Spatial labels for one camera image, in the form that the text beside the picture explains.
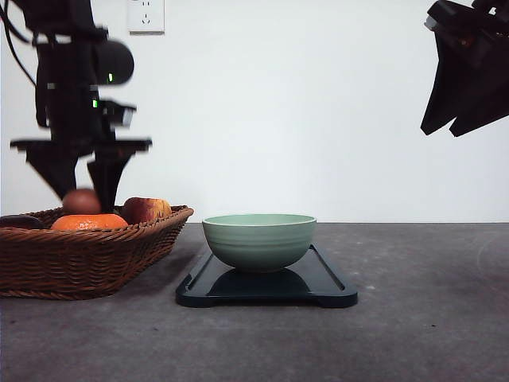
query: brown basket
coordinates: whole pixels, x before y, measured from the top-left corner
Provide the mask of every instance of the brown basket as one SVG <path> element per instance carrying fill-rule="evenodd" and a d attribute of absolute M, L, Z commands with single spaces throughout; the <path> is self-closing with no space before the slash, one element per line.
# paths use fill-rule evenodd
<path fill-rule="evenodd" d="M 164 219 L 108 230 L 0 228 L 0 296 L 64 300 L 113 294 L 167 255 L 193 214 L 172 206 Z M 62 209 L 27 215 L 45 227 Z"/>

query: ceramic bowl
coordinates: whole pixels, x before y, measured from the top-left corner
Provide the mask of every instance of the ceramic bowl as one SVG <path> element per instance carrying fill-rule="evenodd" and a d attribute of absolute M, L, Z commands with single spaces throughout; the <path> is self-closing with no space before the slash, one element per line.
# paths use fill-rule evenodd
<path fill-rule="evenodd" d="M 297 262 L 309 249 L 317 220 L 311 216 L 248 214 L 203 220 L 214 255 L 248 272 L 272 272 Z"/>

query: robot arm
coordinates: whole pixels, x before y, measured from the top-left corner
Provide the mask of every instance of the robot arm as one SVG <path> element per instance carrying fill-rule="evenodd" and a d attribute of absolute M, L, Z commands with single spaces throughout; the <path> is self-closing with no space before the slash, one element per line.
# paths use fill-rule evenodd
<path fill-rule="evenodd" d="M 103 211 L 110 212 L 124 166 L 151 141 L 116 139 L 114 125 L 129 124 L 135 107 L 101 100 L 99 85 L 127 82 L 134 59 L 125 45 L 109 41 L 107 30 L 95 26 L 90 0 L 13 1 L 33 32 L 37 122 L 50 130 L 51 139 L 17 140 L 11 146 L 26 152 L 27 162 L 60 198 L 76 188 L 78 158 L 95 154 L 88 170 Z M 0 14 L 14 30 L 1 7 Z M 59 36 L 67 41 L 60 43 Z"/>
<path fill-rule="evenodd" d="M 509 1 L 440 0 L 428 14 L 439 62 L 421 129 L 431 134 L 454 119 L 460 136 L 509 115 Z"/>

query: orange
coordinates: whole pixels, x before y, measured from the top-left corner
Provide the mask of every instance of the orange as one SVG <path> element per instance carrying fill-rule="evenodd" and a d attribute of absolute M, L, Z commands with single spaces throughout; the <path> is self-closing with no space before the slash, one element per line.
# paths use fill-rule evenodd
<path fill-rule="evenodd" d="M 99 213 L 96 215 L 66 215 L 58 218 L 51 229 L 69 231 L 75 229 L 121 228 L 127 227 L 127 222 L 114 213 Z"/>

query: countertop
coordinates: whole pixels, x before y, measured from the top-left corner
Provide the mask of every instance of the countertop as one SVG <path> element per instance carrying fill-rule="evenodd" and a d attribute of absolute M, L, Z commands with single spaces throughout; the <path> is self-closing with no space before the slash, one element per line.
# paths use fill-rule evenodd
<path fill-rule="evenodd" d="M 315 242 L 357 305 L 177 305 L 199 224 L 113 296 L 0 299 L 2 382 L 509 380 L 509 224 L 318 224 Z"/>

